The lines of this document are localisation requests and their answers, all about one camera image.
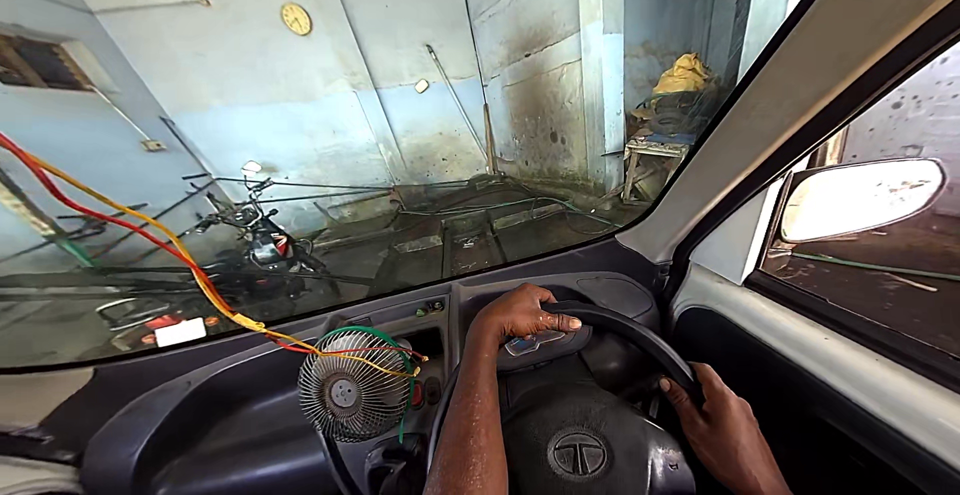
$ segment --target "hand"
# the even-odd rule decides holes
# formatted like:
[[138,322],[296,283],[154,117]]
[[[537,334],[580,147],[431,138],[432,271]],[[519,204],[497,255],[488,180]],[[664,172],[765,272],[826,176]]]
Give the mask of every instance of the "hand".
[[525,282],[480,309],[470,324],[468,336],[474,339],[493,337],[499,342],[507,336],[527,337],[543,330],[572,332],[579,329],[582,326],[580,319],[548,313],[540,308],[541,302],[552,304],[556,301],[549,290]]
[[661,378],[659,383],[697,458],[737,495],[790,493],[750,403],[730,390],[713,367],[692,362],[691,366],[703,388],[701,409],[676,381]]

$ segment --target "window glass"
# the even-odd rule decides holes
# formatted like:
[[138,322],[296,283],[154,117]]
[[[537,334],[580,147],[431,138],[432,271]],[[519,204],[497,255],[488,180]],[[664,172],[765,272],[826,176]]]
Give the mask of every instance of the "window glass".
[[615,231],[798,1],[0,0],[0,367]]
[[[811,167],[934,158],[945,170],[946,180],[932,205],[867,231],[800,244],[779,242],[763,269],[860,316],[960,356],[960,320],[955,316],[955,306],[960,304],[958,133],[960,45],[954,45],[810,158]],[[832,188],[842,192],[847,187],[835,183]],[[792,248],[792,255],[783,255],[782,248]]]

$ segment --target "side mirror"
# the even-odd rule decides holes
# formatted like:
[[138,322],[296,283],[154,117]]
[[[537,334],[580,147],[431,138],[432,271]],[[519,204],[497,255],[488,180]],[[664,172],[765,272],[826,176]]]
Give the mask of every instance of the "side mirror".
[[890,225],[929,208],[946,183],[941,162],[929,157],[804,170],[790,179],[779,237],[801,244]]

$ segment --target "wall switch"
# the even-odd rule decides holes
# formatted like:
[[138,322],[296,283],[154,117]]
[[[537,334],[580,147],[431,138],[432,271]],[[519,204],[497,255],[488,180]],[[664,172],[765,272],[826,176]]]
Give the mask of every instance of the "wall switch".
[[148,152],[160,152],[161,150],[167,149],[166,144],[160,142],[159,140],[153,140],[152,138],[141,140],[140,145],[143,145],[144,150]]

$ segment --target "fan grille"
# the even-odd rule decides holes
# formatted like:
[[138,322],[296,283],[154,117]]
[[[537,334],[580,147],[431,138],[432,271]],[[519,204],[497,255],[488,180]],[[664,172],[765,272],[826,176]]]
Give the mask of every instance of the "fan grille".
[[[323,352],[396,347],[387,335],[362,327],[335,329],[318,343]],[[410,373],[400,351],[344,353],[390,371]],[[309,354],[299,373],[299,401],[317,431],[338,442],[360,442],[382,435],[401,421],[412,378],[391,375],[355,359]]]

